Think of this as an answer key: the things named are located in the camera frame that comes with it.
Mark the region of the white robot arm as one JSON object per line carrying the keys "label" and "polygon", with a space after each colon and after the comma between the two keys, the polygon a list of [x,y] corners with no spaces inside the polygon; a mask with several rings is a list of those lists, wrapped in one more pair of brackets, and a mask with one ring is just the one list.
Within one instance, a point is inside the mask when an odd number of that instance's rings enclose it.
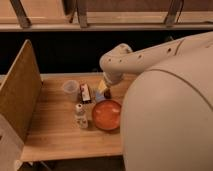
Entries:
{"label": "white robot arm", "polygon": [[213,171],[213,31],[100,59],[112,86],[137,78],[121,112],[126,171]]}

